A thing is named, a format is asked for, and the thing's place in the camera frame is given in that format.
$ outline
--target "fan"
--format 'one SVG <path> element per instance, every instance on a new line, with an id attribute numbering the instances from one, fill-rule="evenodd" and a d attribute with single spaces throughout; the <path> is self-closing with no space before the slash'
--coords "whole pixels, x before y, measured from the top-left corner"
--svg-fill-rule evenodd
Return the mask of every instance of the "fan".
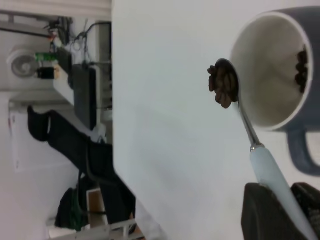
<path id="1" fill-rule="evenodd" d="M 12 73 L 22 79 L 32 78 L 40 67 L 36 61 L 35 53 L 21 48 L 10 54 L 7 63 L 11 65 Z"/>
<path id="2" fill-rule="evenodd" d="M 9 54 L 8 87 L 14 90 L 38 90 L 51 88 L 51 81 L 36 77 L 40 64 L 36 61 L 35 51 L 27 46 L 16 46 Z"/>

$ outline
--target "mug rim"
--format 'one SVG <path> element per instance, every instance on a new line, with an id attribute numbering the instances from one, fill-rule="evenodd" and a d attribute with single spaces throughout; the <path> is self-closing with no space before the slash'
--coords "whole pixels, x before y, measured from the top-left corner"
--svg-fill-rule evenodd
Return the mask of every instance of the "mug rim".
<path id="1" fill-rule="evenodd" d="M 307 36 L 307 33 L 305 32 L 305 30 L 303 29 L 303 27 L 291 16 L 282 13 L 282 12 L 278 12 L 278 11 L 270 11 L 270 12 L 264 12 L 261 13 L 259 15 L 257 15 L 255 18 L 253 18 L 251 21 L 249 21 L 239 32 L 235 42 L 233 43 L 233 48 L 231 50 L 231 56 L 230 56 L 230 62 L 232 63 L 232 58 L 233 58 L 233 52 L 235 50 L 235 46 L 236 43 L 238 42 L 238 40 L 240 39 L 240 37 L 242 36 L 242 34 L 244 33 L 244 31 L 254 22 L 256 22 L 257 20 L 264 18 L 264 17 L 278 17 L 278 18 L 282 18 L 287 20 L 290 24 L 292 24 L 295 29 L 299 32 L 299 34 L 301 35 L 303 42 L 305 44 L 305 49 L 307 52 L 307 58 L 308 58 L 308 77 L 307 77 L 307 82 L 306 82 L 306 86 L 305 86 L 305 90 L 302 96 L 302 99 L 300 100 L 298 106 L 295 108 L 295 110 L 293 111 L 293 113 L 290 114 L 289 117 L 287 117 L 284 121 L 273 125 L 273 126 L 268 126 L 268 127 L 263 127 L 263 126 L 258 126 L 256 125 L 254 122 L 252 122 L 252 124 L 254 125 L 255 128 L 259 129 L 259 130 L 263 130 L 263 131 L 274 131 L 274 130 L 278 130 L 282 127 L 284 127 L 285 125 L 287 125 L 291 120 L 293 120 L 296 115 L 300 112 L 300 110 L 302 109 L 302 107 L 304 106 L 309 93 L 311 91 L 311 85 L 312 85 L 312 81 L 313 81 L 313 75 L 314 75 L 314 56 L 313 56 L 313 52 L 312 52 L 312 48 L 311 48 L 311 43 L 310 40 Z M 241 83 L 240 83 L 240 78 L 238 76 L 239 79 L 239 91 L 241 90 Z"/>

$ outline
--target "gray mug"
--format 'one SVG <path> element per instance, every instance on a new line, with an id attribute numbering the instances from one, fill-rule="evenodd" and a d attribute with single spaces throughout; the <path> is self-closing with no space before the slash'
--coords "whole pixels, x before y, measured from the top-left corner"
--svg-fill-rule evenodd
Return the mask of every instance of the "gray mug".
<path id="1" fill-rule="evenodd" d="M 305 49 L 304 92 L 296 81 L 298 53 Z M 306 133 L 320 131 L 320 7 L 266 12 L 241 31 L 231 63 L 239 77 L 240 101 L 252 124 L 287 133 L 295 167 L 320 176 Z"/>

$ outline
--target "table surface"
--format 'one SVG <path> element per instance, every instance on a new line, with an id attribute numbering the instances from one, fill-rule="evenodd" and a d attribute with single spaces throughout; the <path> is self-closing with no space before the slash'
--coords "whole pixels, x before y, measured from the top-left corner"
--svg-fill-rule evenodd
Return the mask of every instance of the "table surface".
<path id="1" fill-rule="evenodd" d="M 172 240 L 243 239 L 244 187 L 256 182 L 236 109 L 209 92 L 207 68 L 228 59 L 259 13 L 317 0 L 114 0 L 114 166 Z M 298 172 L 286 135 L 257 132 L 291 185 Z M 320 134 L 308 134 L 320 159 Z"/>

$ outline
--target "white wall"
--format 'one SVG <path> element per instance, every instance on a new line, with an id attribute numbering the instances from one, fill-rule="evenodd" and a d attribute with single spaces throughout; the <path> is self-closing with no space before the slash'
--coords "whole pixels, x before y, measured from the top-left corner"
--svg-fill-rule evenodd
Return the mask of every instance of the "white wall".
<path id="1" fill-rule="evenodd" d="M 49 47 L 47 40 L 0 31 L 0 88 L 8 79 L 6 58 L 16 44 Z M 46 221 L 54 217 L 60 200 L 74 187 L 73 165 L 15 173 L 8 128 L 9 93 L 0 93 L 0 234 L 1 239 L 43 240 Z"/>
<path id="2" fill-rule="evenodd" d="M 0 0 L 0 9 L 111 21 L 112 0 Z"/>

